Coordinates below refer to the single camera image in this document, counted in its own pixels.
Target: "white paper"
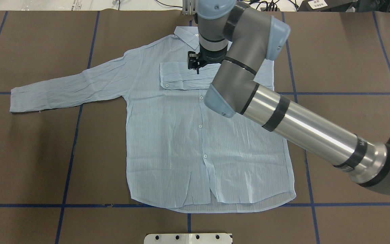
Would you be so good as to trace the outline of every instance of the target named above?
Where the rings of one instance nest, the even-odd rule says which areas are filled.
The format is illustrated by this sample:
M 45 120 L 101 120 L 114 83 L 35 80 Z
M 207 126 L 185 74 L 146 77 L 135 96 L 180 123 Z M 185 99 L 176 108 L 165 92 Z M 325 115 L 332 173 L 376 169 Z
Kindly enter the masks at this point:
M 308 2 L 312 9 L 319 9 L 328 6 L 325 0 L 313 0 Z

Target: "white mounting plate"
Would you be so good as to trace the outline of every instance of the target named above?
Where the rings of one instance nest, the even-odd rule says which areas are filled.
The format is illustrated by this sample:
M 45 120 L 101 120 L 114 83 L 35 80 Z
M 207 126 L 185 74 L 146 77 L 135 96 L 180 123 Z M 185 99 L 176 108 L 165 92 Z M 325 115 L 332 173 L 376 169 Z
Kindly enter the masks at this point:
M 232 236 L 228 233 L 149 234 L 144 244 L 232 244 Z

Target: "button-up shirt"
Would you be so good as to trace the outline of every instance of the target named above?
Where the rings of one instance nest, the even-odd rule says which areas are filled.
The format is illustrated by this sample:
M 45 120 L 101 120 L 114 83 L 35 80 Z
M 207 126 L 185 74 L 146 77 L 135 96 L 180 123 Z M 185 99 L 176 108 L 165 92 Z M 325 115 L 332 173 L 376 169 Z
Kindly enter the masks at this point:
M 287 142 L 204 104 L 220 64 L 188 70 L 198 28 L 181 27 L 80 74 L 12 89 L 12 112 L 127 101 L 127 182 L 137 201 L 179 212 L 254 212 L 296 196 Z M 273 89 L 273 62 L 255 81 Z

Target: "light blue joint cover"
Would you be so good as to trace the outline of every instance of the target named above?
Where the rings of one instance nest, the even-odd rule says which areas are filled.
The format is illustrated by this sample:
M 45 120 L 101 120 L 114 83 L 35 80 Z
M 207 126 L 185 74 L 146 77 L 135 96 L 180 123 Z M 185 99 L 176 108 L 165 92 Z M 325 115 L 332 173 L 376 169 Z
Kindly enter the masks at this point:
M 237 0 L 199 0 L 198 15 L 206 20 L 218 19 L 231 11 Z
M 205 94 L 204 104 L 209 109 L 227 118 L 233 117 L 236 113 L 211 83 Z
M 269 44 L 267 46 L 266 59 L 277 59 L 280 51 L 287 41 L 289 34 L 290 26 L 278 19 L 275 19 L 275 17 L 272 16 L 272 20 L 270 22 Z

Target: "shirt collar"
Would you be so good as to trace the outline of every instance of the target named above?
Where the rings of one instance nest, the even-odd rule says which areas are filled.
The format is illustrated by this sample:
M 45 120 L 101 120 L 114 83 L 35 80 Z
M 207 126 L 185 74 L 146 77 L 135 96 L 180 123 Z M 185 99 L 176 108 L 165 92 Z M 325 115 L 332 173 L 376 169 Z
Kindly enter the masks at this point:
M 177 26 L 174 34 L 183 42 L 189 45 L 192 49 L 197 49 L 199 46 L 198 27 L 196 26 Z

